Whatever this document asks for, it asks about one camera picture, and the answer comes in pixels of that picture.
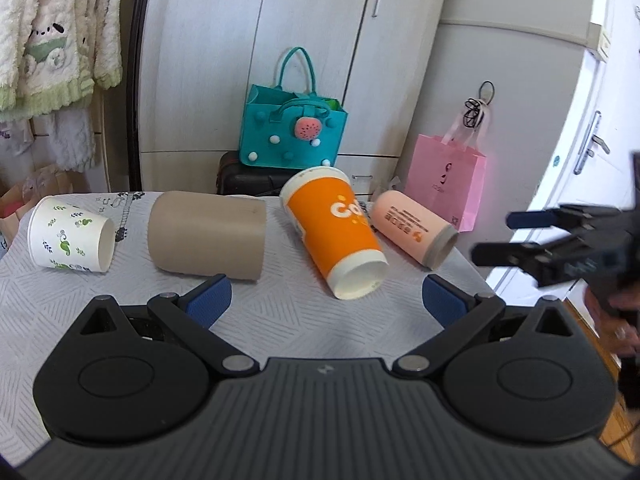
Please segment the person's right hand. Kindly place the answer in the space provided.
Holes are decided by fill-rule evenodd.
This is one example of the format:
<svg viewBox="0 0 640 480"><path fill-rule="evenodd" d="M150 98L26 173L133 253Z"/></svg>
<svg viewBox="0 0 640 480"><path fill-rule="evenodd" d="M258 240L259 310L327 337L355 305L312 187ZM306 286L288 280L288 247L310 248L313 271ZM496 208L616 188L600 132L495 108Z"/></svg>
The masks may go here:
<svg viewBox="0 0 640 480"><path fill-rule="evenodd" d="M593 319L600 344L607 352L620 358L635 356L639 351L639 333L622 318L616 318L603 310L590 287L585 291L585 306ZM618 292L608 300L612 307L638 311L640 306L639 285Z"/></svg>

